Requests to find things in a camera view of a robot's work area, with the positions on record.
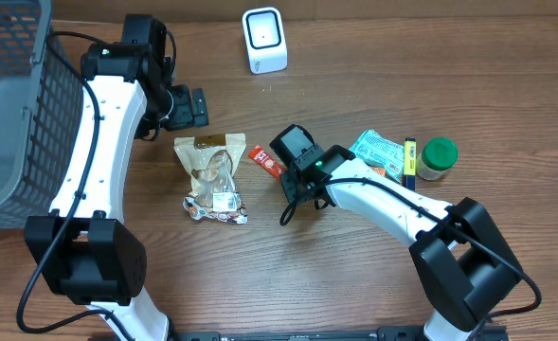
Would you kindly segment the red snack stick packet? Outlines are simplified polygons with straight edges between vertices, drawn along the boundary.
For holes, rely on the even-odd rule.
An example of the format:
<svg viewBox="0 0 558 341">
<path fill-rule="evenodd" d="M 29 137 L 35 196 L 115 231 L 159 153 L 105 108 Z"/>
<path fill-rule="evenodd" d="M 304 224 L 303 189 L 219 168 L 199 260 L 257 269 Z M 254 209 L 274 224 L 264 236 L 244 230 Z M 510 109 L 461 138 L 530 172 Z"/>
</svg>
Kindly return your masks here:
<svg viewBox="0 0 558 341">
<path fill-rule="evenodd" d="M 285 167 L 260 145 L 256 145 L 248 156 L 256 164 L 260 165 L 264 170 L 272 175 L 277 181 L 280 181 L 280 177 L 286 172 Z"/>
</svg>

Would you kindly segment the beige snack pouch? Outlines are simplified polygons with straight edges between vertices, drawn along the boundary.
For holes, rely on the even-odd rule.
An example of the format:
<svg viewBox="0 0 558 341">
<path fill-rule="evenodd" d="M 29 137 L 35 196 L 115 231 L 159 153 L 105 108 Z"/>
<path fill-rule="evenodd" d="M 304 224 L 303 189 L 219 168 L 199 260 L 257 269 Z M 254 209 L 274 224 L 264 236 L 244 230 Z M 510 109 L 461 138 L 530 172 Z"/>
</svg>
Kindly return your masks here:
<svg viewBox="0 0 558 341">
<path fill-rule="evenodd" d="M 243 206 L 234 176 L 245 147 L 243 133 L 176 137 L 174 151 L 190 176 L 191 191 L 186 197 L 218 212 Z"/>
</svg>

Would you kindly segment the orange small snack box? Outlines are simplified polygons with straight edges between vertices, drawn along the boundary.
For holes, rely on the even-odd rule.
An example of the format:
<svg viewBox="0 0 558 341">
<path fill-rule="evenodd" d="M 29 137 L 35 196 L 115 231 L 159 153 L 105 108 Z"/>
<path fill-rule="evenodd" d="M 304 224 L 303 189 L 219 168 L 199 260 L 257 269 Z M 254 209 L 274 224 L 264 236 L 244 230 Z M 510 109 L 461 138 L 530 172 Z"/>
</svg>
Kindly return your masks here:
<svg viewBox="0 0 558 341">
<path fill-rule="evenodd" d="M 375 171 L 376 173 L 378 173 L 379 175 L 385 177 L 386 176 L 386 170 L 384 168 L 381 167 L 371 167 L 371 169 L 373 171 Z"/>
</svg>

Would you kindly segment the teal plastic packet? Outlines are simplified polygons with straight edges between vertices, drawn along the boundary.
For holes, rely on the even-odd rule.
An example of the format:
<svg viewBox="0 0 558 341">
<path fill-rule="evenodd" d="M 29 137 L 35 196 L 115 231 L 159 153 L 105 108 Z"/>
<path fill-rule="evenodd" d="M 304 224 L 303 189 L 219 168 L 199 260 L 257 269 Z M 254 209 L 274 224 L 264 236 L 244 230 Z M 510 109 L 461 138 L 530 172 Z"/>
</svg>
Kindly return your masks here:
<svg viewBox="0 0 558 341">
<path fill-rule="evenodd" d="M 405 164 L 403 145 L 385 139 L 369 129 L 358 137 L 350 151 L 368 165 L 383 168 L 386 175 L 397 183 L 402 182 Z"/>
</svg>

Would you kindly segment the yellow highlighter pen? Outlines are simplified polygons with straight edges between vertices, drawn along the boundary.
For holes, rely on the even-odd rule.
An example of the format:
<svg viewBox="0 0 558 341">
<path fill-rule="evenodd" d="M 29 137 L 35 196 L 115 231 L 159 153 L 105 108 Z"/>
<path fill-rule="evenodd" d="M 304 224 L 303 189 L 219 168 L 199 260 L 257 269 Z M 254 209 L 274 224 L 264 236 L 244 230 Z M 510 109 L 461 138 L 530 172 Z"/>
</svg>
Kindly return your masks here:
<svg viewBox="0 0 558 341">
<path fill-rule="evenodd" d="M 413 137 L 407 137 L 404 143 L 404 174 L 403 185 L 409 189 L 415 190 L 416 179 L 416 161 L 417 161 L 417 142 Z"/>
</svg>

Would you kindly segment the green lid jar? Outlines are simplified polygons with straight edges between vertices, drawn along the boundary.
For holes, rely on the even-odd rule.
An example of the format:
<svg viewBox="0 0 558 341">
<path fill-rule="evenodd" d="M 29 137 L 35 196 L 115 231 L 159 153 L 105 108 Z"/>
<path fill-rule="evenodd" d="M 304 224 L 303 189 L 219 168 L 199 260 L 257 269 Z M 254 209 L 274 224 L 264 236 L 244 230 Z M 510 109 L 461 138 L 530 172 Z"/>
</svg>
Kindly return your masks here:
<svg viewBox="0 0 558 341">
<path fill-rule="evenodd" d="M 439 180 L 456 164 L 458 157 L 459 150 L 452 140 L 433 138 L 417 156 L 416 173 L 424 180 Z"/>
</svg>

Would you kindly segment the grey plastic mesh basket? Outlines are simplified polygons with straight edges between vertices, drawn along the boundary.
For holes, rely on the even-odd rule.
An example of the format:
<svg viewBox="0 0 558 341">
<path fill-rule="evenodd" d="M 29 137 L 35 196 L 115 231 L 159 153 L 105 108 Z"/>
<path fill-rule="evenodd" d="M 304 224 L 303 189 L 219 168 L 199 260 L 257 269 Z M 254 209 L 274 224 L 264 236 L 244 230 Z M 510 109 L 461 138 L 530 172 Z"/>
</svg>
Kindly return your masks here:
<svg viewBox="0 0 558 341">
<path fill-rule="evenodd" d="M 0 229 L 47 213 L 81 121 L 82 87 L 66 69 L 46 0 L 0 0 Z"/>
</svg>

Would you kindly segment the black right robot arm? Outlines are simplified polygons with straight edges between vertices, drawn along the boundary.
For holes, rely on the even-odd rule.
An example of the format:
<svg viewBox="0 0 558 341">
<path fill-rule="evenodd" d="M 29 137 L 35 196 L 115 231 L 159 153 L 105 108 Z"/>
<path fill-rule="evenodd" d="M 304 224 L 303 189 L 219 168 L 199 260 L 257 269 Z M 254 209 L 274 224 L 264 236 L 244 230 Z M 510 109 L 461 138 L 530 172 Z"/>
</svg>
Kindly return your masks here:
<svg viewBox="0 0 558 341">
<path fill-rule="evenodd" d="M 377 224 L 409 251 L 434 313 L 427 340 L 471 340 L 520 282 L 522 267 L 479 202 L 427 198 L 372 170 L 339 145 L 323 150 L 301 126 L 291 125 L 270 144 L 287 172 L 289 201 L 280 222 L 298 205 L 323 200 Z"/>
</svg>

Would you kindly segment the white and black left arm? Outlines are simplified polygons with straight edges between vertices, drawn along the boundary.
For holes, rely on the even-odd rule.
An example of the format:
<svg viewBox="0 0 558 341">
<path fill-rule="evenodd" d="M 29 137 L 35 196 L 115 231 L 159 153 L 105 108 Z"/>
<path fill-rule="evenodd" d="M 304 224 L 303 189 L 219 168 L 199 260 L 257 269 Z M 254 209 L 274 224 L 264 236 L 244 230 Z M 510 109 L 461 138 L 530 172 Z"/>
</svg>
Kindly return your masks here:
<svg viewBox="0 0 558 341">
<path fill-rule="evenodd" d="M 150 14 L 129 14 L 118 42 L 92 38 L 74 75 L 81 122 L 48 212 L 27 219 L 34 278 L 97 315 L 118 340 L 172 340 L 171 320 L 145 289 L 144 245 L 125 226 L 123 190 L 133 144 L 208 123 L 201 90 L 172 81 L 176 44 Z"/>
</svg>

